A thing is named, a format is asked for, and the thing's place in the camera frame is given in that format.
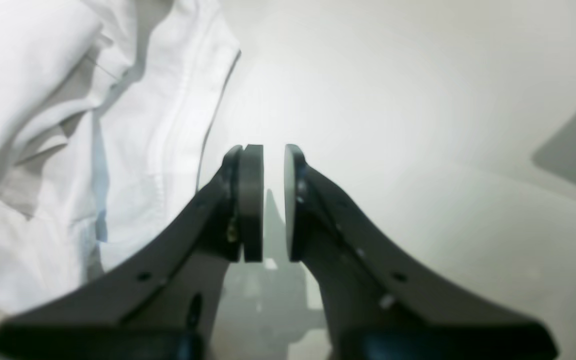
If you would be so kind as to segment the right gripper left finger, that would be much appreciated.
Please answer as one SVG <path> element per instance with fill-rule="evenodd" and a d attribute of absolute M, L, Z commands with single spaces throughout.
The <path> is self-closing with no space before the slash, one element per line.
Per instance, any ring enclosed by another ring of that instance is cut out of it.
<path fill-rule="evenodd" d="M 149 244 L 0 324 L 0 360 L 202 360 L 230 264 L 263 259 L 262 145 L 234 146 Z"/>

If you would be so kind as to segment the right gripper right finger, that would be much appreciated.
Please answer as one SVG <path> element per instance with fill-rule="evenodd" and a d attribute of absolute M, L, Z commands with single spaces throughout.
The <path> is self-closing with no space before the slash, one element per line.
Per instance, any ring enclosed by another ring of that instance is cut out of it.
<path fill-rule="evenodd" d="M 553 360 L 537 319 L 439 275 L 391 241 L 297 145 L 285 147 L 286 248 L 320 290 L 336 360 Z"/>

